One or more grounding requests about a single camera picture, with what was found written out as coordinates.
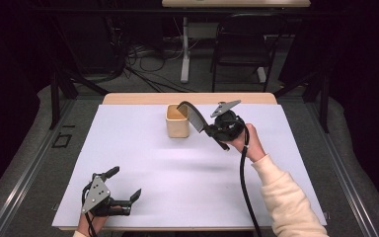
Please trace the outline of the white table mat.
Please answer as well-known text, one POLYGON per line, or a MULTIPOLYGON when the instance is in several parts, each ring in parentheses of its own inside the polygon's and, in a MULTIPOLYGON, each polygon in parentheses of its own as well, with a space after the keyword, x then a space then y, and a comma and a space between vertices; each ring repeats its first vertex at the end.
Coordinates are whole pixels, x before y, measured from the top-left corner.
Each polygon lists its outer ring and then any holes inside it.
POLYGON ((193 130, 187 138, 167 134, 163 105, 101 105, 78 156, 53 226, 76 226, 81 194, 93 174, 119 166, 106 184, 113 198, 141 189, 128 216, 107 226, 128 230, 252 229, 271 219, 261 181, 235 149, 223 150, 193 130))

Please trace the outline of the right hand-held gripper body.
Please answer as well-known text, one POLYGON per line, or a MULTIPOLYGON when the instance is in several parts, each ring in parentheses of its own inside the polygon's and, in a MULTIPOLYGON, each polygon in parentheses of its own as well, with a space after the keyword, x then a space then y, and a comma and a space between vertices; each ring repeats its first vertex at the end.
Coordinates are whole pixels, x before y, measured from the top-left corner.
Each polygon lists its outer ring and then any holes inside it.
MULTIPOLYGON (((241 103, 240 100, 236 100, 236 101, 232 101, 232 102, 220 102, 218 104, 217 109, 219 109, 222 112, 225 112, 227 110, 232 111, 232 108, 239 105, 240 103, 241 103)), ((215 121, 217 114, 215 114, 214 112, 212 113, 211 117, 214 118, 214 121, 215 121)), ((234 118, 226 118, 224 120, 224 127, 221 129, 221 132, 219 135, 219 140, 220 141, 232 141, 235 138, 237 138, 242 133, 242 131, 244 129, 245 129, 245 123, 239 116, 236 115, 234 118)))

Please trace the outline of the wooden table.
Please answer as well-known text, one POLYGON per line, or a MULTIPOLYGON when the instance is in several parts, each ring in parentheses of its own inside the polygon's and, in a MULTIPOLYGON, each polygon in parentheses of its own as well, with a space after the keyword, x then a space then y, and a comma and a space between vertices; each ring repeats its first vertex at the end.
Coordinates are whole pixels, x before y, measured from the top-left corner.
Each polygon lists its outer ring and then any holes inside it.
MULTIPOLYGON (((240 100, 234 111, 246 122, 253 123, 260 134, 265 150, 275 164, 289 172, 305 192, 311 207, 319 218, 324 216, 305 169, 303 159, 294 140, 285 112, 271 93, 111 93, 105 96, 102 105, 163 105, 189 101, 209 117, 220 102, 240 100)), ((172 231, 128 230, 127 231, 172 231)), ((184 229, 181 231, 206 231, 215 229, 184 229)))

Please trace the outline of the white-legged wooden desk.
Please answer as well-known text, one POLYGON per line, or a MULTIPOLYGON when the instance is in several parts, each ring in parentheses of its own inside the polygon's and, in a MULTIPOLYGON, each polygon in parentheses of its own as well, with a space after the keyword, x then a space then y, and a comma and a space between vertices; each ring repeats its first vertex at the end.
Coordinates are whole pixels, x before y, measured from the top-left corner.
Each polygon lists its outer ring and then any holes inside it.
MULTIPOLYGON (((162 0, 162 6, 171 10, 222 10, 235 8, 267 9, 299 9, 308 8, 310 0, 162 0)), ((189 39, 213 39, 217 21, 199 20, 192 22, 183 17, 183 63, 181 82, 187 83, 190 79, 190 45, 189 39)))

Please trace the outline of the black chair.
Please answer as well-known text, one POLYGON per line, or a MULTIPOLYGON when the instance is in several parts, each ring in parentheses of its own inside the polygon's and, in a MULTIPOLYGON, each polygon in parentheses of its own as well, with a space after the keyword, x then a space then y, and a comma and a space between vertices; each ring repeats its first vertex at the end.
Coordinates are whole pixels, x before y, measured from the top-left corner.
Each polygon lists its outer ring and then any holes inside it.
POLYGON ((277 44, 287 21, 277 14, 239 13, 222 19, 217 28, 210 65, 214 92, 218 66, 251 67, 253 73, 266 69, 263 91, 268 86, 277 44))

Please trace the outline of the beige square cup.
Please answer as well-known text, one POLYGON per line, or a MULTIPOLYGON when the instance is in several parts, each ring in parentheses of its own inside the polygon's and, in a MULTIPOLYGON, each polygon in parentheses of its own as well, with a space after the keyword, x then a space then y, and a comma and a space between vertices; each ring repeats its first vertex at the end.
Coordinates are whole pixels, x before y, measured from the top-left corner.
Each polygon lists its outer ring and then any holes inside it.
POLYGON ((171 138, 186 138, 190 135, 189 112, 186 107, 178 109, 178 104, 171 104, 166 109, 166 127, 171 138))

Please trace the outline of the black metal frame stand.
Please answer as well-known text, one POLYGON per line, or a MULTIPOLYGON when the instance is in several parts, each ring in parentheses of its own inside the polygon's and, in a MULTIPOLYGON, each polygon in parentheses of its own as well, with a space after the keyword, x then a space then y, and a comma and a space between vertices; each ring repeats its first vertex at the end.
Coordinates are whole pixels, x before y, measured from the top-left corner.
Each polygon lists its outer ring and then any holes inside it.
POLYGON ((330 95, 330 77, 326 72, 312 72, 303 78, 294 81, 291 84, 284 86, 282 89, 273 92, 276 98, 279 98, 303 83, 307 83, 306 89, 302 95, 302 100, 305 103, 314 102, 317 96, 320 96, 319 107, 319 124, 325 133, 328 129, 328 107, 330 95))
POLYGON ((50 98, 51 98, 51 125, 50 129, 54 129, 61 118, 60 96, 62 92, 69 100, 74 100, 79 93, 74 86, 77 82, 87 88, 105 96, 109 91, 87 80, 79 73, 68 69, 55 69, 50 76, 50 98))

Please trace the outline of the person's right hand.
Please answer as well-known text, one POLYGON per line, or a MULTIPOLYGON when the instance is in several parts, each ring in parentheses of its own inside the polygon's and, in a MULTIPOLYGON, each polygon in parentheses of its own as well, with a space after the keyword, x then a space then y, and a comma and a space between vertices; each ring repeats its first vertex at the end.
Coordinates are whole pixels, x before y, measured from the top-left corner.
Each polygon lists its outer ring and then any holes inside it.
POLYGON ((227 141, 227 144, 232 145, 239 152, 243 151, 245 146, 248 146, 246 156, 253 162, 257 162, 266 156, 262 147, 256 128, 251 124, 246 124, 246 129, 234 140, 227 141))

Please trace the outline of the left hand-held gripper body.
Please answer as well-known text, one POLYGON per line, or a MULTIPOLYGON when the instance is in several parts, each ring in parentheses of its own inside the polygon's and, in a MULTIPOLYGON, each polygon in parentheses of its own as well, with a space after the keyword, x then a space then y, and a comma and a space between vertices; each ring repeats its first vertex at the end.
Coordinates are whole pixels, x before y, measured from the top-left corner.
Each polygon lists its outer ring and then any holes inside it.
POLYGON ((85 187, 81 212, 92 213, 94 216, 128 216, 131 213, 131 202, 114 200, 101 175, 95 175, 92 182, 85 187))

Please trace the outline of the aluminium floor rail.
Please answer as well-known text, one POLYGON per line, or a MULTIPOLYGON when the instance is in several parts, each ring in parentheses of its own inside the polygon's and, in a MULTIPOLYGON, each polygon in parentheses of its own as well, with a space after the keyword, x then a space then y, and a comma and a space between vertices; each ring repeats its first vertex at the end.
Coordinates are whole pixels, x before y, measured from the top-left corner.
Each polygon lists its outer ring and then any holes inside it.
POLYGON ((55 128, 48 106, 38 118, 0 181, 0 237, 69 237, 52 225, 77 160, 76 102, 67 100, 55 128))
POLYGON ((338 151, 336 150, 336 147, 333 144, 332 139, 324 131, 320 124, 319 112, 316 109, 316 106, 313 103, 306 103, 305 106, 309 114, 311 115, 312 121, 315 127, 317 127, 320 136, 323 138, 325 146, 329 150, 333 170, 340 182, 342 191, 348 202, 349 208, 354 215, 354 218, 361 230, 363 237, 379 237, 379 234, 371 218, 369 217, 368 211, 363 204, 362 198, 360 197, 360 195, 357 192, 357 189, 352 183, 352 180, 349 174, 347 173, 345 165, 338 151))

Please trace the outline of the person's left hand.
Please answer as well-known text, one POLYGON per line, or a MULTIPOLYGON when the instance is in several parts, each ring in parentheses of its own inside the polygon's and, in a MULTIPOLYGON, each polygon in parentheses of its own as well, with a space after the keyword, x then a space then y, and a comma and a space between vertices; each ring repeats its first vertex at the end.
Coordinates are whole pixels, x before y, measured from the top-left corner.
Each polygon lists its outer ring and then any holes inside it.
POLYGON ((94 216, 92 213, 81 213, 79 216, 79 221, 75 231, 79 231, 87 237, 91 237, 92 230, 99 233, 105 226, 106 222, 109 220, 109 216, 94 216))

